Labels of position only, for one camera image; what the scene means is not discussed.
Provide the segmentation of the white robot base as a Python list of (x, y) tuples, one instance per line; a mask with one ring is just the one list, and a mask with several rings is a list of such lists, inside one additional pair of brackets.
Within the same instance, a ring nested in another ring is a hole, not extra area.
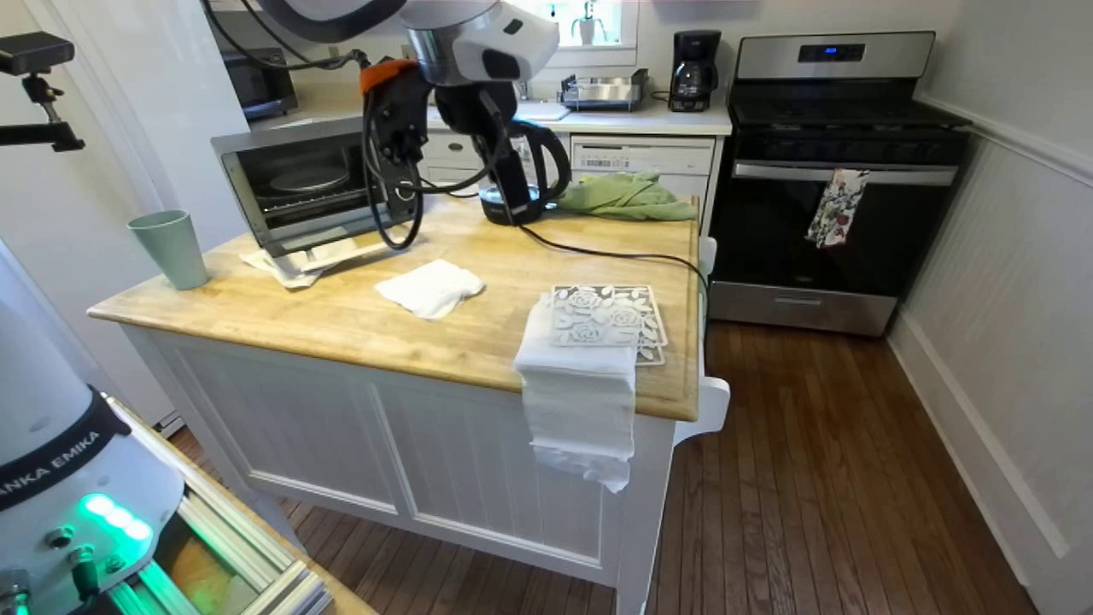
[(72, 615), (137, 577), (186, 479), (78, 375), (0, 270), (0, 608)]

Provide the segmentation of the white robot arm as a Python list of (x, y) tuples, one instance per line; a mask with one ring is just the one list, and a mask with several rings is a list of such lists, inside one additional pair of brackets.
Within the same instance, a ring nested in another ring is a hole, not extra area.
[(434, 91), (443, 124), (469, 132), (510, 205), (545, 197), (529, 188), (513, 137), (516, 81), (535, 77), (556, 50), (562, 32), (510, 0), (239, 0), (270, 37), (341, 44), (392, 17), (406, 25), (412, 69)]

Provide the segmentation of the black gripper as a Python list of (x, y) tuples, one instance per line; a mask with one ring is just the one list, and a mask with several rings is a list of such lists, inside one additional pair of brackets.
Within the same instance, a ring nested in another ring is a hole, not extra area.
[(428, 79), (417, 62), (382, 57), (359, 73), (364, 153), (390, 203), (420, 194), (428, 145)]

